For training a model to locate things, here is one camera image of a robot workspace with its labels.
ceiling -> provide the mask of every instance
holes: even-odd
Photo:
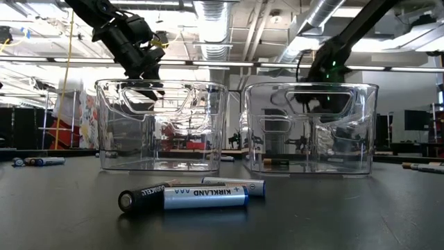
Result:
[[[274,61],[274,58],[282,53],[288,45],[288,28],[290,28],[293,18],[304,11],[309,10],[310,0],[271,0],[272,10],[278,10],[281,20],[277,23],[271,22],[268,13],[262,13],[261,19],[265,18],[265,29],[261,35],[261,43],[254,51],[253,60]],[[24,9],[29,13],[24,15],[14,8],[11,1],[0,0],[0,26],[11,27],[14,41],[17,46],[4,47],[0,56],[37,56],[47,58],[66,58],[69,51],[69,20],[71,9],[63,1],[56,0],[33,0],[20,1],[24,4]],[[366,0],[348,0],[341,7],[339,13],[326,24],[333,25],[340,23],[345,25],[351,21],[349,17],[340,17],[346,14],[346,10],[354,7],[363,7]],[[230,13],[229,23],[231,49],[228,60],[240,60],[244,50],[244,43],[247,39],[249,20],[251,20],[256,0],[241,0],[234,3]],[[395,19],[395,15],[412,13],[415,10],[434,6],[436,1],[405,0],[394,8],[392,13],[392,25],[402,25],[401,20]],[[133,5],[132,13],[142,16],[154,31],[166,31],[170,41],[164,59],[202,60],[200,47],[194,42],[199,41],[198,17],[193,12],[171,11],[171,7],[159,7],[158,9],[145,8],[143,4]],[[112,58],[112,54],[101,42],[91,42],[92,29],[79,17],[74,17],[74,37],[72,40],[72,53],[74,58]],[[313,57],[308,55],[303,59],[303,63],[311,63]],[[353,65],[384,65],[384,66],[419,66],[427,62],[427,55],[424,52],[408,51],[397,53],[353,53],[348,64]],[[59,79],[64,74],[65,69],[59,66],[35,66],[35,65],[13,65],[3,62],[0,64],[0,81],[5,85],[2,93],[14,94],[46,94],[43,90],[36,90],[30,87],[30,78],[36,78],[49,85],[58,87]],[[123,70],[116,68],[85,68],[83,77],[89,78],[93,83],[99,78],[122,78]],[[163,78],[181,76],[189,80],[205,80],[207,72],[205,70],[195,70],[192,74],[190,70],[182,70],[180,73],[164,71]],[[5,98],[0,97],[3,102],[17,103],[18,101],[30,100],[29,105],[44,105],[44,97],[25,98]]]

duracell battery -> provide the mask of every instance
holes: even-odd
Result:
[[[221,187],[223,183],[179,183],[177,180],[165,181],[137,190],[125,190],[119,195],[119,207],[125,213],[149,212],[164,207],[165,188]]]
[[[265,158],[263,160],[264,165],[289,165],[290,160],[288,159],[269,159]]]

black table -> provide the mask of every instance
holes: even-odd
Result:
[[[247,209],[121,215],[120,191],[178,178],[0,165],[0,249],[442,249],[444,175],[375,163],[369,178],[264,177]],[[221,176],[249,178],[239,163]]]

box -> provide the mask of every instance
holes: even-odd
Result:
[[[96,82],[96,93],[103,169],[219,169],[228,95],[225,86],[102,80]]]
[[[258,83],[242,94],[244,165],[253,172],[369,174],[378,87]]]

dark tabletop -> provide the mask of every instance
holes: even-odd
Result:
[[[239,163],[220,176],[250,178]],[[0,163],[0,249],[444,249],[444,175],[375,163],[369,178],[264,177],[247,209],[128,217],[120,191],[177,178],[101,172],[94,157],[65,166]]]

